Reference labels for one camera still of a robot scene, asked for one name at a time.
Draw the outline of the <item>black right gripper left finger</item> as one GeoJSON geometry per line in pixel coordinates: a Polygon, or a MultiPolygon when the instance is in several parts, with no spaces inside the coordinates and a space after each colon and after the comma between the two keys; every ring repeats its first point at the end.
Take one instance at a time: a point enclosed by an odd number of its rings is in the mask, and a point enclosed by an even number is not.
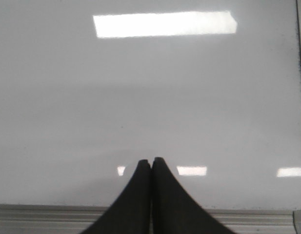
{"type": "Polygon", "coordinates": [[[151,168],[140,160],[115,202],[83,234],[147,234],[150,226],[151,168]]]}

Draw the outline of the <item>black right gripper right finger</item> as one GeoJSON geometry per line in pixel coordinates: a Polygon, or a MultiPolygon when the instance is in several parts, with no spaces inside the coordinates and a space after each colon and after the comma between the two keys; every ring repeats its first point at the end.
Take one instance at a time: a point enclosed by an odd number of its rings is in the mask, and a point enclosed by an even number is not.
{"type": "Polygon", "coordinates": [[[179,184],[163,158],[152,165],[152,219],[155,234],[232,234],[179,184]]]}

